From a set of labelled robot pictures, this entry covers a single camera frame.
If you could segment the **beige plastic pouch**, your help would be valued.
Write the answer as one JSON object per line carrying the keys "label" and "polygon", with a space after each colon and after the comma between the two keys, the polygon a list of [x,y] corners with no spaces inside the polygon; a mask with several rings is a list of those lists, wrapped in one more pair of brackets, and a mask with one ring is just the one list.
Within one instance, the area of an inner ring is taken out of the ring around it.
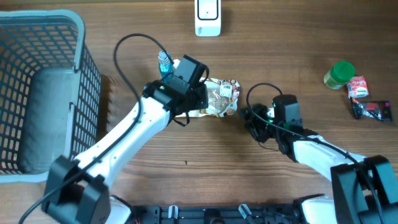
{"label": "beige plastic pouch", "polygon": [[232,115],[238,108],[241,86],[236,80],[209,78],[205,82],[208,94],[208,107],[190,111],[189,117],[216,116],[219,118]]}

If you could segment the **blue mouthwash bottle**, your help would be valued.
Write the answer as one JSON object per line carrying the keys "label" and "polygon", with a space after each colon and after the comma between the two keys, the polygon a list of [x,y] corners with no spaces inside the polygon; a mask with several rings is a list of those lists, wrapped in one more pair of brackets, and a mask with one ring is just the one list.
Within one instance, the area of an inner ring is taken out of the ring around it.
{"label": "blue mouthwash bottle", "polygon": [[161,50],[158,54],[158,59],[159,59],[159,71],[162,80],[165,84],[168,84],[170,77],[174,73],[174,67],[171,61],[171,55]]}

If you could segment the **green lid jar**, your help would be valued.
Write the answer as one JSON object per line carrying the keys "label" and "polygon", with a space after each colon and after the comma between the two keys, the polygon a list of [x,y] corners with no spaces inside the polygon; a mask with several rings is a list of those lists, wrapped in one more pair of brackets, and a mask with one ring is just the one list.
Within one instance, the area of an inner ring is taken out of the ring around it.
{"label": "green lid jar", "polygon": [[348,61],[339,61],[325,74],[324,84],[332,89],[338,90],[347,84],[355,76],[355,68]]}

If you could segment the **red tissue pack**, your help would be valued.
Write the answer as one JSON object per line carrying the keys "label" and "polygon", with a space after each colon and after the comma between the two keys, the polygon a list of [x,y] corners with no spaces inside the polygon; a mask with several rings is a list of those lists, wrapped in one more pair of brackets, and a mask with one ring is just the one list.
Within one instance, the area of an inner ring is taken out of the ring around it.
{"label": "red tissue pack", "polygon": [[369,95],[367,82],[363,76],[353,77],[346,86],[349,98],[362,98]]}

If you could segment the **black red packaged item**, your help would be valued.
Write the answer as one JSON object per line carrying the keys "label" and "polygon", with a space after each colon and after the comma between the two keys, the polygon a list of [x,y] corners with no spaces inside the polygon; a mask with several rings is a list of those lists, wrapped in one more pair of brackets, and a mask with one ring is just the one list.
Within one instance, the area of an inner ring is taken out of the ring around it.
{"label": "black red packaged item", "polygon": [[361,119],[362,116],[367,116],[378,121],[393,121],[390,101],[358,101],[352,97],[349,100],[353,109],[354,119]]}

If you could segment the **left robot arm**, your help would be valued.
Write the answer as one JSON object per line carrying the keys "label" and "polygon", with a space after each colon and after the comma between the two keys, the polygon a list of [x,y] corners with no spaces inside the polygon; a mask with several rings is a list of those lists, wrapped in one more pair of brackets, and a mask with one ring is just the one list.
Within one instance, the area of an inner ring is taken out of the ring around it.
{"label": "left robot arm", "polygon": [[59,223],[135,223],[134,209],[110,190],[138,150],[177,115],[208,105],[209,68],[184,55],[167,79],[148,83],[129,114],[75,159],[50,166],[41,209]]}

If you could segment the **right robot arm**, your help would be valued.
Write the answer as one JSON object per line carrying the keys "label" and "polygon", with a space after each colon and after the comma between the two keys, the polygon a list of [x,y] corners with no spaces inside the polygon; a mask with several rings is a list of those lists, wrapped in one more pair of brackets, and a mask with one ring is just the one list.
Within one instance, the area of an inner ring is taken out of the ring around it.
{"label": "right robot arm", "polygon": [[383,156],[352,154],[305,129],[296,96],[278,95],[271,109],[262,104],[239,111],[255,141],[275,139],[279,151],[331,182],[333,197],[296,201],[301,223],[397,223],[397,179]]}

